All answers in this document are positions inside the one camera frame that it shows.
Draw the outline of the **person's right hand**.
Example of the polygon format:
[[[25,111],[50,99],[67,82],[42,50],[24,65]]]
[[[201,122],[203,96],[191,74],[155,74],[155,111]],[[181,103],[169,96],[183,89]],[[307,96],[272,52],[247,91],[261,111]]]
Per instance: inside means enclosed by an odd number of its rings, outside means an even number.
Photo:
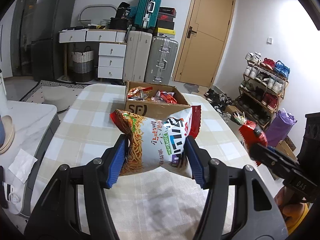
[[[298,203],[293,199],[294,192],[283,186],[274,200],[280,209],[282,215],[288,219],[298,219],[304,213],[308,212],[308,205],[306,203]]]

